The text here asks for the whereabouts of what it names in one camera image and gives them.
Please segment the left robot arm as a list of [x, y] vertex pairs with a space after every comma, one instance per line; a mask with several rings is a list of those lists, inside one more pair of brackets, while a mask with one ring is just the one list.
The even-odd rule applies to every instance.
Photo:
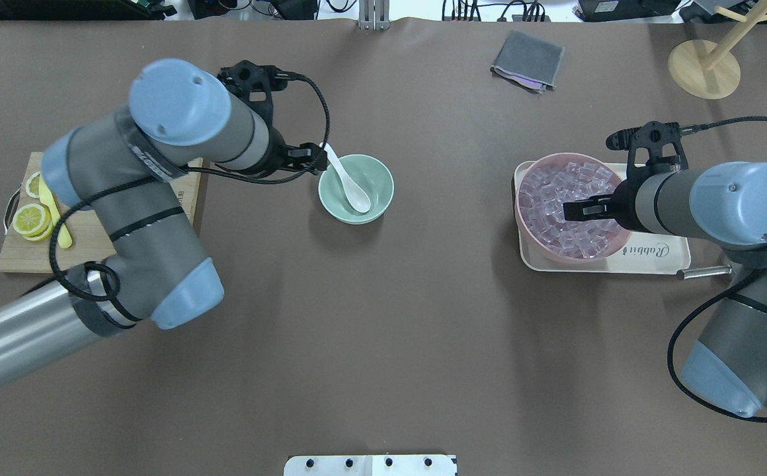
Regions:
[[67, 210], [48, 245], [52, 276], [0, 307], [0, 387], [149, 319], [190, 322], [223, 284], [171, 182], [205, 159], [253, 184], [326, 168], [317, 143], [288, 145], [272, 93], [302, 73], [242, 61], [212, 75], [180, 58], [139, 72], [112, 114], [75, 128], [42, 155], [42, 178]]

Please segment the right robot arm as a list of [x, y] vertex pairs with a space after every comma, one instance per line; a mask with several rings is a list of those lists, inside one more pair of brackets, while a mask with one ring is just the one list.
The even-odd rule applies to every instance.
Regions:
[[767, 163], [703, 171], [631, 165], [613, 193], [566, 202], [563, 210], [567, 221], [614, 219], [628, 230], [720, 247], [732, 281], [674, 330], [668, 374], [695, 403], [767, 424]]

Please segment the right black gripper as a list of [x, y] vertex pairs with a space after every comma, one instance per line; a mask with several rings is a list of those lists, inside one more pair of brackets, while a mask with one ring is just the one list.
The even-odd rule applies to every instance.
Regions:
[[611, 194], [590, 196], [577, 201], [563, 202], [565, 221], [584, 222], [614, 219], [623, 229], [643, 232], [643, 224], [635, 211], [638, 187], [624, 180]]

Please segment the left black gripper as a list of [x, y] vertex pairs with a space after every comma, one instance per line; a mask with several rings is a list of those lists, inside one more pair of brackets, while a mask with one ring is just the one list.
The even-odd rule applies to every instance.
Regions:
[[299, 147], [288, 145], [274, 126], [268, 128], [268, 148], [259, 163], [259, 178], [268, 178], [278, 171], [305, 172], [320, 175], [328, 169], [327, 153], [316, 143], [303, 143]]

